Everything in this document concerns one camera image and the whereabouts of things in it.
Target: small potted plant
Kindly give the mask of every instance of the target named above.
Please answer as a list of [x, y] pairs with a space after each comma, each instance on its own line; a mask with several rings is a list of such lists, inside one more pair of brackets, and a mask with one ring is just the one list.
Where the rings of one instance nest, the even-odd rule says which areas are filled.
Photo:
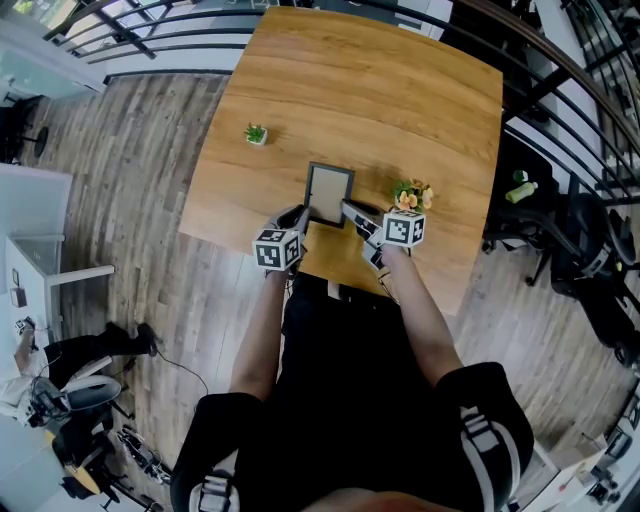
[[433, 189], [420, 180], [398, 180], [393, 187], [393, 204], [398, 210], [422, 213], [431, 208]]
[[261, 125], [254, 126], [249, 123], [249, 127], [244, 131], [244, 134], [247, 136], [248, 142], [257, 146], [264, 146], [267, 141], [267, 129]]

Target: fiducial marker cube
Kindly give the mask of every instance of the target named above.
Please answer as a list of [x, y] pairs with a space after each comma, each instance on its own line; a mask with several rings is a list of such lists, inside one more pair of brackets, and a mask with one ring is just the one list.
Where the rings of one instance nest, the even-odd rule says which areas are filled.
[[302, 255], [302, 233], [285, 229], [262, 229], [253, 240], [253, 257], [265, 270], [286, 270]]
[[426, 217], [423, 213], [398, 210], [385, 213], [382, 239], [385, 244], [414, 247], [424, 240]]

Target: green bottle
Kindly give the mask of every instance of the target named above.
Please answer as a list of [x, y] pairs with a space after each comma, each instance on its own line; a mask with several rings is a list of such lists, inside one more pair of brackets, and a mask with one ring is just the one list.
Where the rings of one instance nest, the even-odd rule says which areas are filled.
[[510, 203], [516, 204], [519, 201], [522, 201], [525, 197], [529, 197], [533, 195], [533, 193], [538, 188], [538, 184], [533, 183], [523, 183], [518, 188], [514, 188], [505, 194], [505, 199]]

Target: shoe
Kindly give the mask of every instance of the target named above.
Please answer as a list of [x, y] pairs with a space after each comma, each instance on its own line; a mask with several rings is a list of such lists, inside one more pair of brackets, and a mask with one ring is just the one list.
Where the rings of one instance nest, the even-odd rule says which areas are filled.
[[158, 345], [156, 345], [156, 333], [153, 332], [151, 326], [147, 323], [138, 325], [138, 336], [149, 343], [149, 357], [158, 355]]

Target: white desk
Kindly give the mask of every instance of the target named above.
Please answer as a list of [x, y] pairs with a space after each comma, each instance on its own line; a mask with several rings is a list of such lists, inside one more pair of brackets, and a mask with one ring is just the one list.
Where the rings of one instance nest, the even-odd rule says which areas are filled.
[[64, 239], [64, 235], [8, 236], [6, 239], [7, 288], [16, 287], [13, 283], [15, 269], [27, 300], [27, 305], [22, 308], [15, 307], [11, 302], [9, 304], [9, 317], [17, 342], [20, 340], [13, 325], [26, 317], [35, 322], [36, 329], [49, 329], [54, 341], [60, 341], [62, 326], [57, 286], [113, 274], [115, 271], [113, 265], [106, 265], [60, 273], [60, 252]]

